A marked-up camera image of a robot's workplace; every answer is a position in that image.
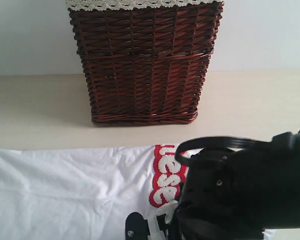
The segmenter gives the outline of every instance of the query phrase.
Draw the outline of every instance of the white lace trim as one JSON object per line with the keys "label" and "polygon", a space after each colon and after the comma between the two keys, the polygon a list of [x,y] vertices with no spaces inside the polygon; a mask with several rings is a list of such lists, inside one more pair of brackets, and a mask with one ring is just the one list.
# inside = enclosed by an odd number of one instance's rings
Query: white lace trim
{"label": "white lace trim", "polygon": [[201,3],[224,2],[224,0],[65,0],[66,6],[72,10],[132,10],[144,9],[147,7],[159,8],[173,7],[173,6],[186,6],[188,4],[198,5]]}

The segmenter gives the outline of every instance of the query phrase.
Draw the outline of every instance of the beige tabletop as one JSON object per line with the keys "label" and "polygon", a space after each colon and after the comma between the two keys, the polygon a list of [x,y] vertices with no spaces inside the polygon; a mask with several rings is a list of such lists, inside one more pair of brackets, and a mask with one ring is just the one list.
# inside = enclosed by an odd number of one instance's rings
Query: beige tabletop
{"label": "beige tabletop", "polygon": [[[203,136],[264,141],[300,128],[300,69],[209,72],[188,125],[93,126],[83,75],[0,76],[0,148],[98,148],[180,143]],[[274,240],[300,240],[281,230]]]}

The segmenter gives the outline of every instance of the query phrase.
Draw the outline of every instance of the red logo patch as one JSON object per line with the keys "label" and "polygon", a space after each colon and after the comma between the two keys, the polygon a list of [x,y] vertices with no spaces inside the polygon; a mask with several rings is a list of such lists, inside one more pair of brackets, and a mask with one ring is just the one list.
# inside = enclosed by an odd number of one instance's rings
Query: red logo patch
{"label": "red logo patch", "polygon": [[155,146],[153,191],[149,202],[156,208],[174,200],[180,193],[179,183],[186,180],[187,167],[175,160],[176,149],[174,145]]}

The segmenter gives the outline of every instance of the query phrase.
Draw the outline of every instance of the brown wicker basket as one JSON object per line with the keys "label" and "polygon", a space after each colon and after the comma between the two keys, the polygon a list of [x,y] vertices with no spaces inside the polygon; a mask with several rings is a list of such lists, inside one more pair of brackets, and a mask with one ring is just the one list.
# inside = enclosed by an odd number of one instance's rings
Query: brown wicker basket
{"label": "brown wicker basket", "polygon": [[223,2],[69,11],[94,124],[188,124],[197,117]]}

